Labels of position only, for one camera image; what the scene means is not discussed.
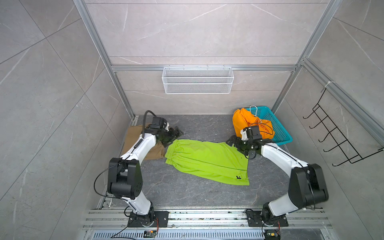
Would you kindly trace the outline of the lime green shorts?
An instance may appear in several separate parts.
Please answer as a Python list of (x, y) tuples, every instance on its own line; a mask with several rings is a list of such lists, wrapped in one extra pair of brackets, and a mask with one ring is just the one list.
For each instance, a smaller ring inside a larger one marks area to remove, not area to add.
[(235, 186), (249, 186), (249, 160), (226, 143), (176, 140), (167, 149), (166, 164), (182, 173)]

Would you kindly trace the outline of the khaki tan shorts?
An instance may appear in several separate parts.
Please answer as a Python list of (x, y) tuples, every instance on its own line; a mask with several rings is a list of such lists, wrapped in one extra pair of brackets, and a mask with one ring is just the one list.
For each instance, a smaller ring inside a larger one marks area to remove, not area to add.
[(145, 133), (142, 138), (142, 125), (129, 127), (126, 133), (121, 158), (123, 160), (156, 160), (165, 156), (161, 142), (156, 143), (155, 135)]

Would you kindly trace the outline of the teal plastic basket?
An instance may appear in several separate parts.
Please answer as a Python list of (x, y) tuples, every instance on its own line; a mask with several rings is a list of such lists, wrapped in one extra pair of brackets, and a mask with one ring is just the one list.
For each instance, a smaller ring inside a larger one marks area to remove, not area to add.
[(275, 136), (272, 139), (278, 146), (286, 145), (293, 141), (292, 136), (285, 129), (282, 123), (278, 120), (275, 114), (266, 106), (250, 106), (246, 108), (253, 115), (256, 115), (262, 120), (271, 121), (273, 130), (275, 131)]

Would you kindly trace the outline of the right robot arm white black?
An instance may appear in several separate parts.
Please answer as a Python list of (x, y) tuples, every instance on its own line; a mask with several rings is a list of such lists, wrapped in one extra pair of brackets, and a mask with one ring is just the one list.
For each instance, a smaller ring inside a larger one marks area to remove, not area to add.
[(270, 139), (242, 140), (231, 136), (226, 144), (235, 147), (249, 160), (261, 155), (273, 162), (290, 177), (288, 192), (263, 205), (261, 219), (268, 226), (276, 224), (286, 214), (326, 202), (329, 193), (322, 168), (308, 164), (281, 149)]

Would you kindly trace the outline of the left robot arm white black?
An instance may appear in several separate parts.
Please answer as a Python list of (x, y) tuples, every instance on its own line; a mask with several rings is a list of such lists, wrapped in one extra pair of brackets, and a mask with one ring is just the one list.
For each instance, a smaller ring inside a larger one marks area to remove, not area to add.
[(145, 128), (135, 144), (121, 157), (112, 158), (108, 167), (107, 192), (125, 201), (138, 216), (152, 218), (153, 204), (144, 193), (141, 164), (157, 143), (169, 146), (184, 133), (178, 128)]

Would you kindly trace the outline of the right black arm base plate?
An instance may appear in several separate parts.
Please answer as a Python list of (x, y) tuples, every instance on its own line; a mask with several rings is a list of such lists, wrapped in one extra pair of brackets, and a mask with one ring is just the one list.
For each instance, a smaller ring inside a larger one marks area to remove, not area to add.
[(288, 227), (288, 221), (285, 215), (274, 216), (268, 211), (245, 210), (246, 219), (249, 227)]

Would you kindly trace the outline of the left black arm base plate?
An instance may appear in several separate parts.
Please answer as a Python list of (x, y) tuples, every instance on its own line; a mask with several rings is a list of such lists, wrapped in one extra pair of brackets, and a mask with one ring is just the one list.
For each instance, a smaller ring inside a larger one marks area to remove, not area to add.
[(169, 221), (168, 211), (155, 211), (149, 212), (147, 215), (136, 215), (130, 213), (128, 227), (139, 228), (139, 227), (161, 227), (165, 228), (168, 226)]

